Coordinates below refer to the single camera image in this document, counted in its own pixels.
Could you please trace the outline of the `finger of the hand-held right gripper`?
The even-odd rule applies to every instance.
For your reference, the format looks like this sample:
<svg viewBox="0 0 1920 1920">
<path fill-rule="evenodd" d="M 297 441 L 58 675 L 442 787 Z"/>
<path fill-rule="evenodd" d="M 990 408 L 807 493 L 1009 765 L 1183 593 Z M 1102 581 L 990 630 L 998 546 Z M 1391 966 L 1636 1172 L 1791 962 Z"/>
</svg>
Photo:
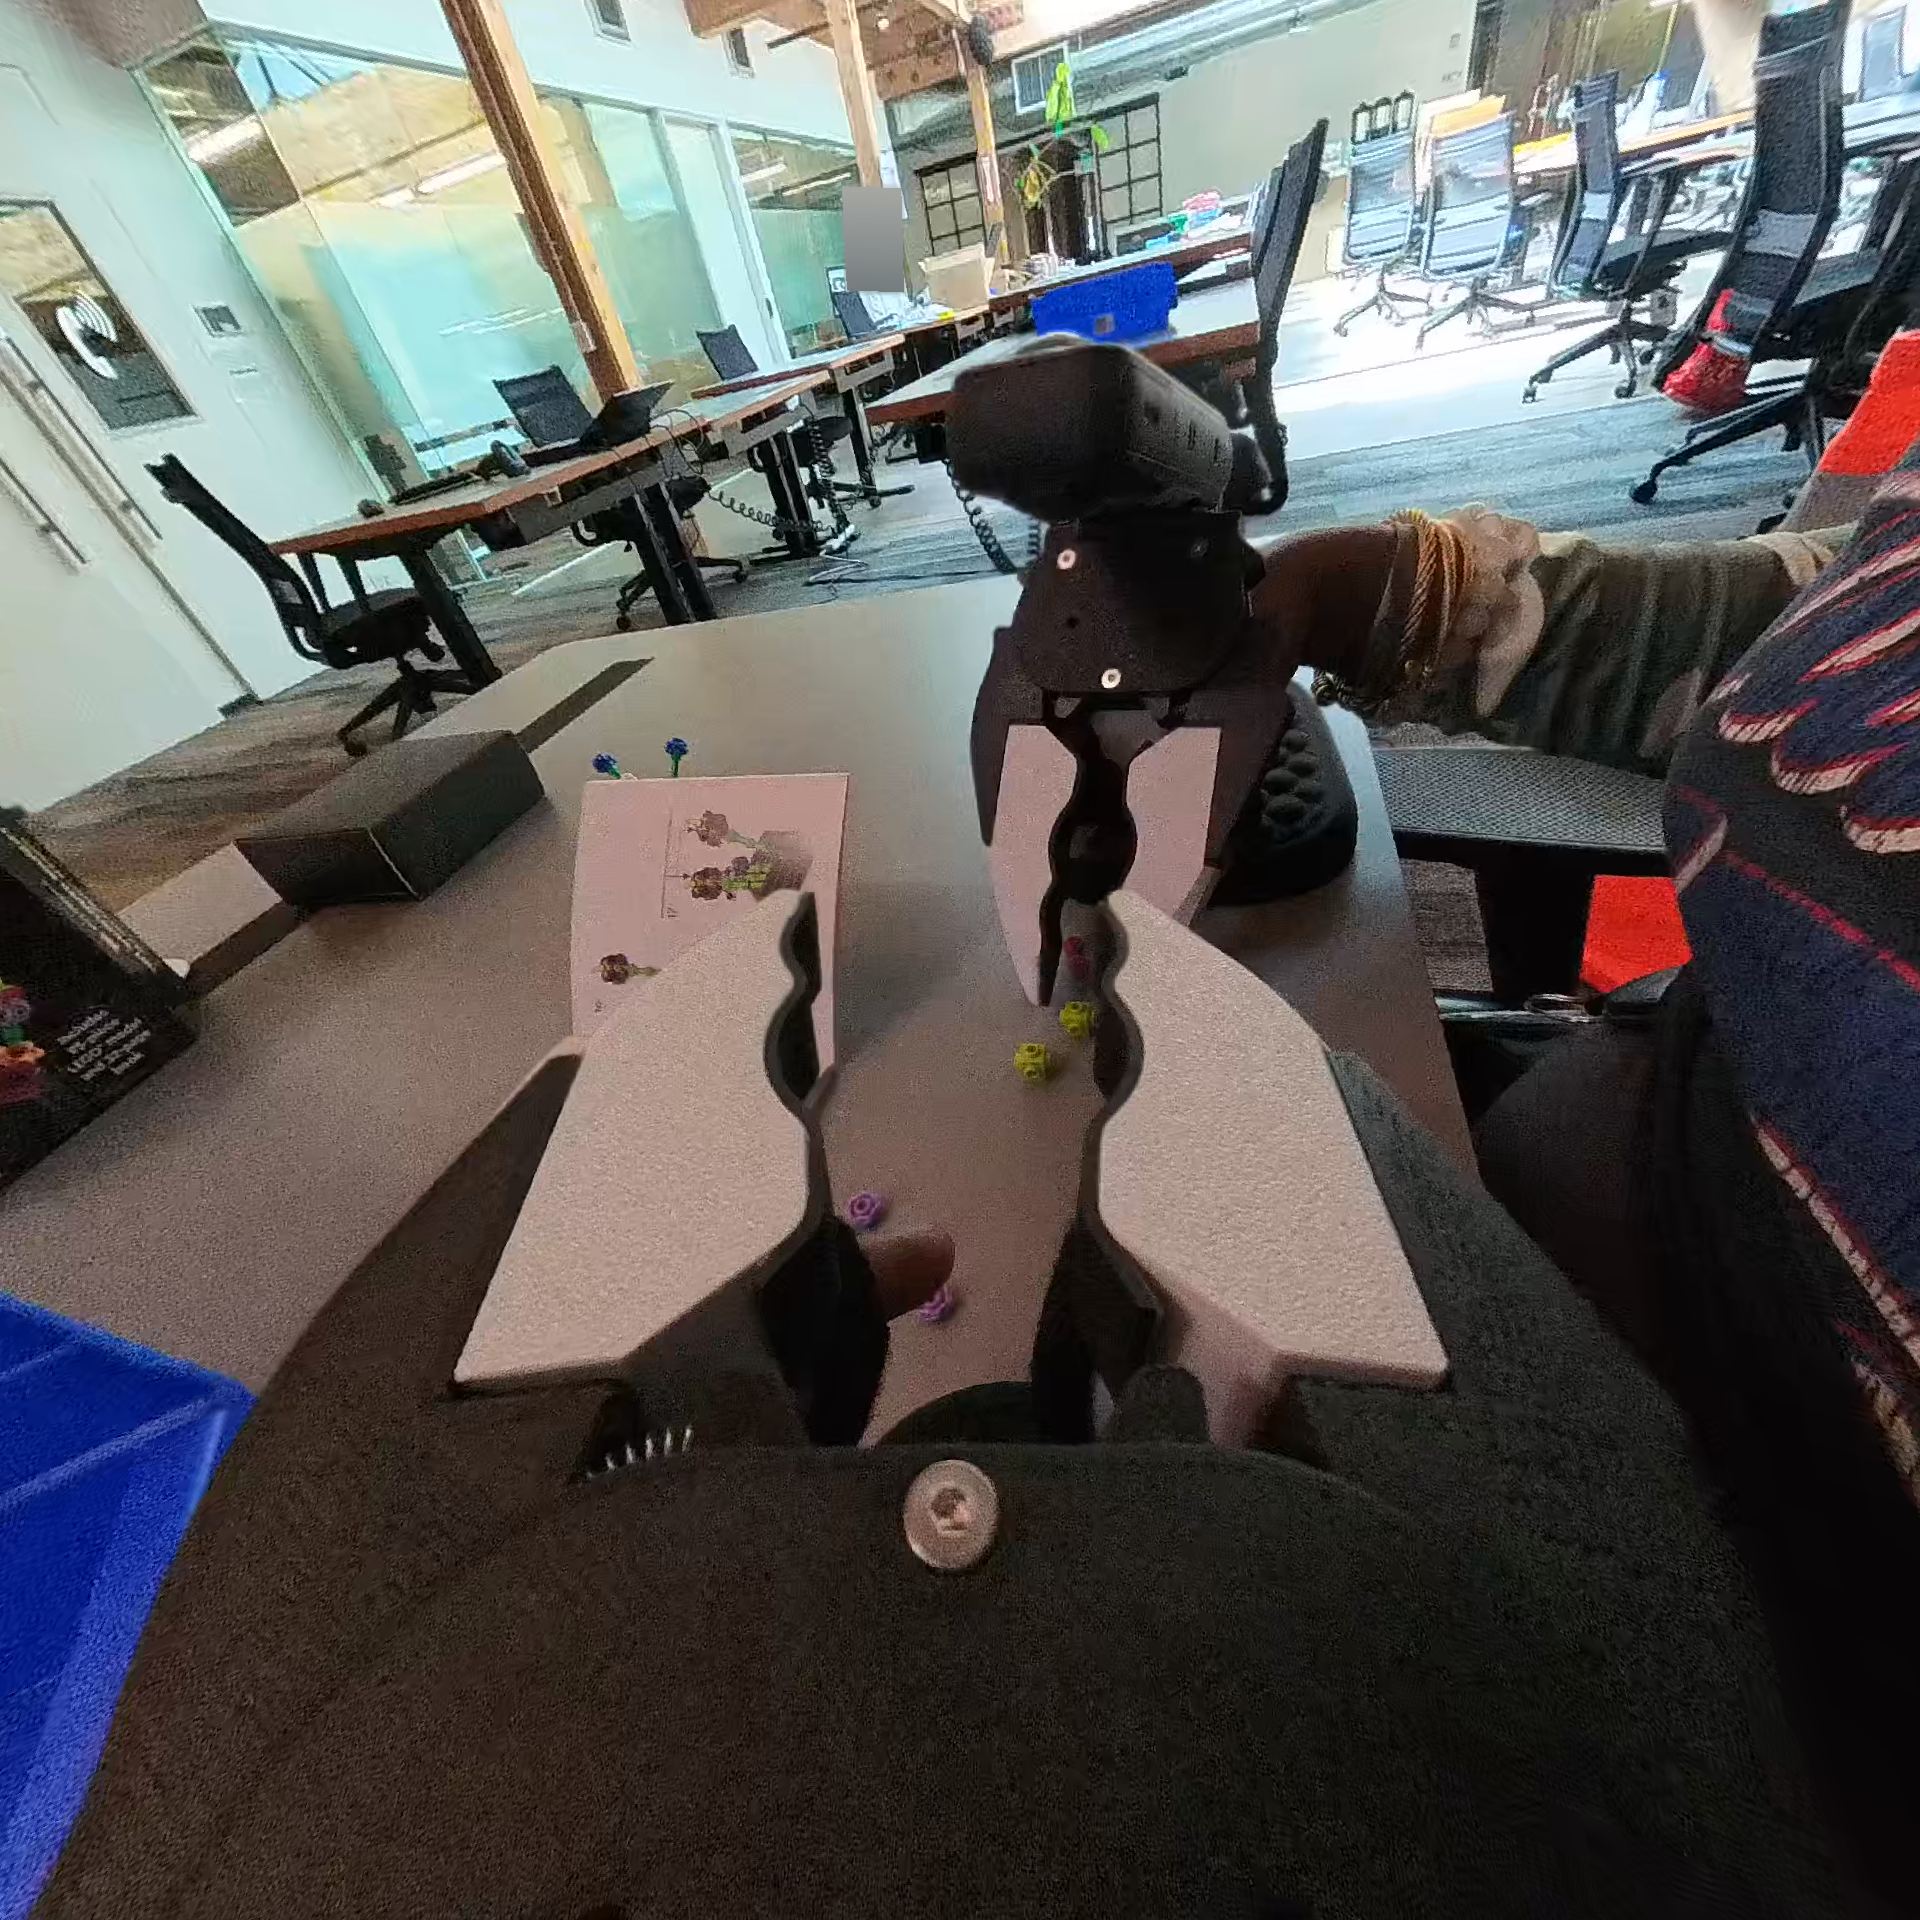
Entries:
<svg viewBox="0 0 1920 1920">
<path fill-rule="evenodd" d="M 1017 977 L 1042 977 L 1057 885 L 1051 837 L 1073 788 L 1073 750 L 1042 725 L 1014 725 L 1000 768 L 990 876 L 1000 933 Z"/>
<path fill-rule="evenodd" d="M 1194 923 L 1219 881 L 1210 848 L 1222 730 L 1096 723 L 1096 740 L 1116 770 L 1120 813 L 1096 858 L 1096 901 L 1129 891 Z"/>
</svg>

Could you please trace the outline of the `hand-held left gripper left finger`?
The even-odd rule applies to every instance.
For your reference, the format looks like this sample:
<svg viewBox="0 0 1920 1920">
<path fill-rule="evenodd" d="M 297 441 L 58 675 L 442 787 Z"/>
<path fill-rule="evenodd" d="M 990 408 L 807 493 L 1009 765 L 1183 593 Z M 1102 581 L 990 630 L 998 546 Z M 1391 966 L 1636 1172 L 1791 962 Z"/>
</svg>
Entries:
<svg viewBox="0 0 1920 1920">
<path fill-rule="evenodd" d="M 809 1107 L 815 893 L 771 893 L 583 1042 L 458 1357 L 507 1395 L 628 1387 L 652 1428 L 766 1378 L 812 1442 L 856 1442 L 884 1364 L 874 1273 Z"/>
</svg>

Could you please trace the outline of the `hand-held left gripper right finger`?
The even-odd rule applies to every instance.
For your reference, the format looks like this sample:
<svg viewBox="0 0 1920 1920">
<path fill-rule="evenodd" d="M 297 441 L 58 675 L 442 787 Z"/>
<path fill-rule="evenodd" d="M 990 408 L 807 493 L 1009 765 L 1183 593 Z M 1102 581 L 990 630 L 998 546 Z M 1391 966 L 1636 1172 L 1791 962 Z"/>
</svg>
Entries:
<svg viewBox="0 0 1920 1920">
<path fill-rule="evenodd" d="M 1259 1442 L 1298 1385 L 1433 1393 L 1450 1355 L 1334 1057 L 1242 962 L 1139 893 L 1111 964 L 1063 1251 L 1038 1331 L 1038 1417 L 1098 1434 L 1156 1370 L 1215 1442 Z"/>
</svg>

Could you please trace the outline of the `white instruction booklet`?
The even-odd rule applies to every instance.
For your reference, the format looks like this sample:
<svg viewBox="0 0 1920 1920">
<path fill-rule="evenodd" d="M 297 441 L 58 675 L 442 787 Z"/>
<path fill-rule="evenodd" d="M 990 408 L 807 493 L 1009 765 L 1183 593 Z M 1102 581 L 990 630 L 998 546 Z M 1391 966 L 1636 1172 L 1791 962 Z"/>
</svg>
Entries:
<svg viewBox="0 0 1920 1920">
<path fill-rule="evenodd" d="M 820 948 L 812 1017 L 833 1065 L 849 794 L 849 776 L 591 779 L 571 883 L 571 1034 L 587 1037 L 644 979 L 763 899 L 804 893 Z"/>
</svg>

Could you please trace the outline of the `matte black box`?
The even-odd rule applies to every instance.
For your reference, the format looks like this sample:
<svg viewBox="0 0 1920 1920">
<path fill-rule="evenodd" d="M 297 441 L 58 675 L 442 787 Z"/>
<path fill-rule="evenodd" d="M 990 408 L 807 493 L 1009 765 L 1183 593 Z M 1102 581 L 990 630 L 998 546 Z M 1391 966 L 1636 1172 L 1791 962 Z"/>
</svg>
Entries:
<svg viewBox="0 0 1920 1920">
<path fill-rule="evenodd" d="M 280 901 L 416 904 L 545 804 L 512 731 L 408 737 L 233 838 Z"/>
</svg>

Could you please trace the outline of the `black glossy cardboard box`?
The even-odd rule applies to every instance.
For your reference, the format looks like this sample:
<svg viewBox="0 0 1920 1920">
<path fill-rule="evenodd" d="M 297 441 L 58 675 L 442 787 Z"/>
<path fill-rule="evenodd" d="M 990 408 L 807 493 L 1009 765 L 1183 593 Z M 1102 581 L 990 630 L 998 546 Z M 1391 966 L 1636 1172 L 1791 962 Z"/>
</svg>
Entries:
<svg viewBox="0 0 1920 1920">
<path fill-rule="evenodd" d="M 178 971 L 3 804 L 3 1187 L 196 1035 Z"/>
</svg>

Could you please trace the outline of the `blue plastic bin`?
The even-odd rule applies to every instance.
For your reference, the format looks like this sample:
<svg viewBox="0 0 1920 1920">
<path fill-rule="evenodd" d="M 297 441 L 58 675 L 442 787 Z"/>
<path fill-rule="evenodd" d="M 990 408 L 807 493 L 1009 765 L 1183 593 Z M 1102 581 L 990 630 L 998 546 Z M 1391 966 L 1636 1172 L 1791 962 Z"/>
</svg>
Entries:
<svg viewBox="0 0 1920 1920">
<path fill-rule="evenodd" d="M 3 1298 L 3 1916 L 81 1813 L 180 1538 L 252 1395 Z"/>
</svg>

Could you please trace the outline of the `person's right forearm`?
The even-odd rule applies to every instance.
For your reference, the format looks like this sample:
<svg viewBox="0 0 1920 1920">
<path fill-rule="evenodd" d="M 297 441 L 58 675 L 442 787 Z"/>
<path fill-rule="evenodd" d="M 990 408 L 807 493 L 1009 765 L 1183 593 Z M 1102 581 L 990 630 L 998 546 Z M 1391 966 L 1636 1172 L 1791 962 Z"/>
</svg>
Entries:
<svg viewBox="0 0 1920 1920">
<path fill-rule="evenodd" d="M 1452 737 L 1660 776 L 1706 698 L 1856 538 L 1598 545 L 1455 512 L 1470 587 L 1419 717 Z"/>
</svg>

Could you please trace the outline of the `grey desk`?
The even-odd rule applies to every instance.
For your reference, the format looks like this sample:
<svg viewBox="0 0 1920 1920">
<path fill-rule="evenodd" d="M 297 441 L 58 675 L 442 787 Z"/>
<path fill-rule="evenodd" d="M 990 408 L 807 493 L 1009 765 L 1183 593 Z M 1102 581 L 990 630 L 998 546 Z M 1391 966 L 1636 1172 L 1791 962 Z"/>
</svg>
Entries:
<svg viewBox="0 0 1920 1920">
<path fill-rule="evenodd" d="M 875 1419 L 1010 1376 L 1073 1211 L 1098 1098 L 1044 1088 L 976 833 L 970 717 L 1014 587 L 906 593 L 560 648 L 450 730 L 547 725 L 547 801 L 424 904 L 331 908 L 208 1000 L 195 1046 L 4 1197 L 4 1291 L 262 1385 L 570 1020 L 586 760 L 681 730 L 706 776 L 851 776 L 836 933 L 833 1196 L 952 1229 L 962 1304 L 896 1336 Z"/>
</svg>

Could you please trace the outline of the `person's right hand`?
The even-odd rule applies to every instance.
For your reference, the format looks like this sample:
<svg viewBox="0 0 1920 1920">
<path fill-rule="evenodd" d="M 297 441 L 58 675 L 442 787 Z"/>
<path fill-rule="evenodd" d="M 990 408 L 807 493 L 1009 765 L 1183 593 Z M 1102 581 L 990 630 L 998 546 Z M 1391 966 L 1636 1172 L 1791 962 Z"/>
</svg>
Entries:
<svg viewBox="0 0 1920 1920">
<path fill-rule="evenodd" d="M 1401 522 L 1278 539 L 1250 593 L 1250 628 L 1286 668 L 1310 668 L 1346 706 L 1377 712 L 1401 673 L 1418 566 L 1418 534 Z"/>
</svg>

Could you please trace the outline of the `black mesh cushion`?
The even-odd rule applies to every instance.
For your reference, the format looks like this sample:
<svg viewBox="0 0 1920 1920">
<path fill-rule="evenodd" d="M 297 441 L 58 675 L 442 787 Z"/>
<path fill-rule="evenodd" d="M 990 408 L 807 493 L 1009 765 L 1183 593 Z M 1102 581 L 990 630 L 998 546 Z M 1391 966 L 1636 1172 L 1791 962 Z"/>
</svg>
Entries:
<svg viewBox="0 0 1920 1920">
<path fill-rule="evenodd" d="M 1212 906 L 1272 906 L 1337 881 L 1358 846 L 1361 809 L 1321 705 L 1288 691 L 1288 725 L 1232 829 Z"/>
</svg>

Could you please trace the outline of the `blue plastic crate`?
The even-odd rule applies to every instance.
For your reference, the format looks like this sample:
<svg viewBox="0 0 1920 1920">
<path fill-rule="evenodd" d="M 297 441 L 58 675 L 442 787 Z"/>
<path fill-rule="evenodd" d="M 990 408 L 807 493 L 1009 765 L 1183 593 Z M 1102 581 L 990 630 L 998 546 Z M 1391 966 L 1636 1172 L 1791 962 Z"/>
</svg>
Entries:
<svg viewBox="0 0 1920 1920">
<path fill-rule="evenodd" d="M 1160 256 L 1091 278 L 1051 281 L 1030 298 L 1027 310 L 1038 333 L 1136 346 L 1168 329 L 1178 301 L 1179 274 Z"/>
</svg>

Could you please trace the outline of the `orange traffic cone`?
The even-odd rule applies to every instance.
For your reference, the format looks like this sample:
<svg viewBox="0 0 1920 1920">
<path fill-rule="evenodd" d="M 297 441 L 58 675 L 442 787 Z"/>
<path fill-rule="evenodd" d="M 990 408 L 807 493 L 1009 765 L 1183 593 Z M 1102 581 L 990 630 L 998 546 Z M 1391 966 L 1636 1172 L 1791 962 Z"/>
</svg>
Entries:
<svg viewBox="0 0 1920 1920">
<path fill-rule="evenodd" d="M 1862 520 L 1882 481 L 1919 436 L 1919 329 L 1890 336 L 1866 395 L 1847 419 L 1811 481 L 1798 492 L 1782 528 L 1812 533 Z M 1690 961 L 1674 885 L 1658 877 L 1598 877 L 1592 893 L 1580 982 L 1614 993 Z"/>
</svg>

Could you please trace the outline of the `person's dark clothing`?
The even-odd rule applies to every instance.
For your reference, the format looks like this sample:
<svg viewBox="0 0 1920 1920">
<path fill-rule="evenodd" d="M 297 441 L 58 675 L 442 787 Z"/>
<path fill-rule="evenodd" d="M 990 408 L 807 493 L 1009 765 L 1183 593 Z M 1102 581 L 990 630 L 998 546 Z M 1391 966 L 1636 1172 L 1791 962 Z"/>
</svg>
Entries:
<svg viewBox="0 0 1920 1920">
<path fill-rule="evenodd" d="M 1916 1912 L 1916 448 L 1676 740 L 1690 961 L 1479 1122 L 1678 1400 L 1859 1877 Z"/>
</svg>

